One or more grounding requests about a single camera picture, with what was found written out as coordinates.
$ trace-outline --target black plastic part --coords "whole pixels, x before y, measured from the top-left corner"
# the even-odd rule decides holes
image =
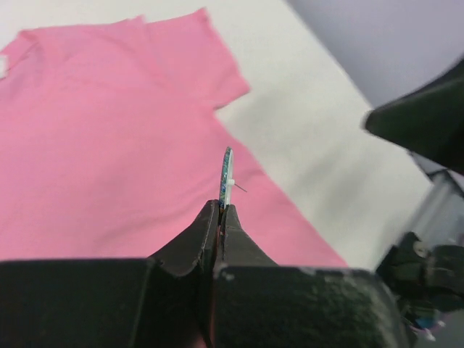
[[[207,335],[202,257],[218,215],[207,202],[147,259],[0,262],[0,347],[194,347]]]
[[[363,270],[225,266],[215,347],[408,347],[391,294]]]
[[[2,348],[408,347],[375,275],[278,267],[217,201],[147,259],[3,262],[0,279]]]
[[[373,110],[365,129],[464,174],[464,60],[427,86]]]

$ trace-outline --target gray wall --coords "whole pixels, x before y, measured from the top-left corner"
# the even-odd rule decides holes
[[[427,83],[464,52],[464,1],[288,0],[377,107]],[[426,173],[440,166],[422,157]]]

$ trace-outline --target pink t-shirt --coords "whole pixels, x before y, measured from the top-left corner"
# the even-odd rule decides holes
[[[1,52],[0,258],[145,257],[219,194],[280,264],[344,265],[214,116],[249,87],[204,9],[25,30]]]

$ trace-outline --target pink cloth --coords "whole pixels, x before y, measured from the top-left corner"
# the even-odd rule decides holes
[[[145,257],[219,194],[280,264],[344,265],[214,110],[249,87],[204,9],[25,30],[2,54],[0,258]]]

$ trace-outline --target small disc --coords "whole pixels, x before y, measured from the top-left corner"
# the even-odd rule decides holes
[[[219,190],[219,207],[225,209],[231,203],[231,189],[229,181],[233,175],[233,151],[230,147],[225,150],[223,160],[223,170],[220,177],[220,190]]]

